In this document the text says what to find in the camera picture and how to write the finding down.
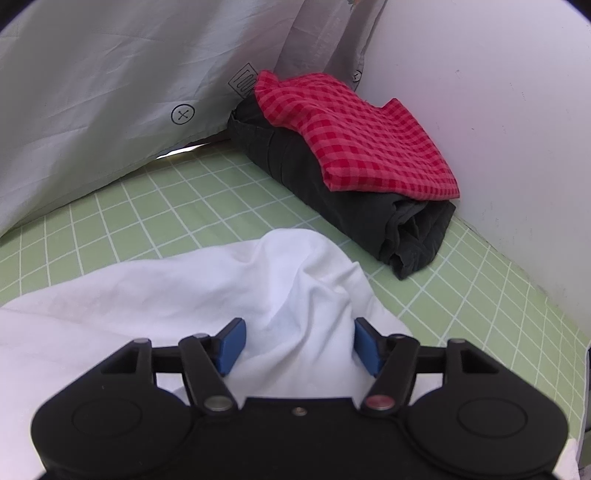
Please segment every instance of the red checkered fabric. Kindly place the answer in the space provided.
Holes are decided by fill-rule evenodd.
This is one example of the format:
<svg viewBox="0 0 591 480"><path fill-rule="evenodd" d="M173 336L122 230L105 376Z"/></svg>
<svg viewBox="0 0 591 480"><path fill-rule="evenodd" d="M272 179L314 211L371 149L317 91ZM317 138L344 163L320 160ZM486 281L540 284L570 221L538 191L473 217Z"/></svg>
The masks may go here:
<svg viewBox="0 0 591 480"><path fill-rule="evenodd" d="M398 100L374 107L325 73L280 82L264 70L254 91L272 125L304 137L331 191L396 192L416 200L460 196L439 150Z"/></svg>

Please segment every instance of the printed symbol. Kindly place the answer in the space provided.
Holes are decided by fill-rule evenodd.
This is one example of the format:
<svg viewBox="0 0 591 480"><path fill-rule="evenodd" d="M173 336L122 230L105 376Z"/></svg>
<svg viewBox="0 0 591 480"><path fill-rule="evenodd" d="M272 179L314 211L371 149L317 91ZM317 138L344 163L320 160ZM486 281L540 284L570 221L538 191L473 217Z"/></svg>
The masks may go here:
<svg viewBox="0 0 591 480"><path fill-rule="evenodd" d="M228 85L242 98L246 98L251 94L257 76L257 71L250 63L247 63L236 75L234 75L234 77L232 77L232 80L228 82Z"/></svg>
<svg viewBox="0 0 591 480"><path fill-rule="evenodd" d="M195 115L195 109L188 103L181 103L174 107L170 119L177 125L186 124Z"/></svg>

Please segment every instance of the white cloth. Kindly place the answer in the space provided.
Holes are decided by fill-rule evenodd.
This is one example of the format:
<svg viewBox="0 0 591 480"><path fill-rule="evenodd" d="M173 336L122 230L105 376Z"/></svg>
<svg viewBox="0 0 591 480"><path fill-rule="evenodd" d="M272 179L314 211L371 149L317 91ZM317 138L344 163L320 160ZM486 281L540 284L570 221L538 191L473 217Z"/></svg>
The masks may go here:
<svg viewBox="0 0 591 480"><path fill-rule="evenodd" d="M0 308L0 476L32 480L40 473L29 437L35 410L137 337L175 345L243 317L246 347L226 377L238 401L359 401L374 379L353 354L358 316L383 334L410 334L374 296L358 263L319 233L298 229L116 264L15 299ZM414 397L440 381L422 375Z"/></svg>
<svg viewBox="0 0 591 480"><path fill-rule="evenodd" d="M577 464L577 450L579 444L575 439L569 439L560 454L554 474L559 480L580 480Z"/></svg>

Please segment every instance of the folded dark garment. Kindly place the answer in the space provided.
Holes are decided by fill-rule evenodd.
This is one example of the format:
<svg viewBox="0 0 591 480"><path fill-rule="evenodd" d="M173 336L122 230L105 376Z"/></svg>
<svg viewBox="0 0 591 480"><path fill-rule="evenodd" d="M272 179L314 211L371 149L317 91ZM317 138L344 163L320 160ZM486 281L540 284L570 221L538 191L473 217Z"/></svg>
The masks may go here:
<svg viewBox="0 0 591 480"><path fill-rule="evenodd" d="M400 278L433 261L455 206L421 202L397 193L331 192L303 137L272 126L254 95L228 120L232 142L272 178L357 242Z"/></svg>

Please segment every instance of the screw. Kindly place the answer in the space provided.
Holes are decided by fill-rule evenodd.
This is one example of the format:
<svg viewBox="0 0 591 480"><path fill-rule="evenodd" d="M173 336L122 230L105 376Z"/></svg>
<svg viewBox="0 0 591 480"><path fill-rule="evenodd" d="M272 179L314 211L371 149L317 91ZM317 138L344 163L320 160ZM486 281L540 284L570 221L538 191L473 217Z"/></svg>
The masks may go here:
<svg viewBox="0 0 591 480"><path fill-rule="evenodd" d="M228 411L233 405L234 402L225 395L214 395L203 402L203 406L210 411Z"/></svg>
<svg viewBox="0 0 591 480"><path fill-rule="evenodd" d="M308 413L304 407L296 407L291 411L296 417L303 417Z"/></svg>
<svg viewBox="0 0 591 480"><path fill-rule="evenodd" d="M396 402L387 395L372 395L365 399L365 405L372 410L384 411L393 408Z"/></svg>

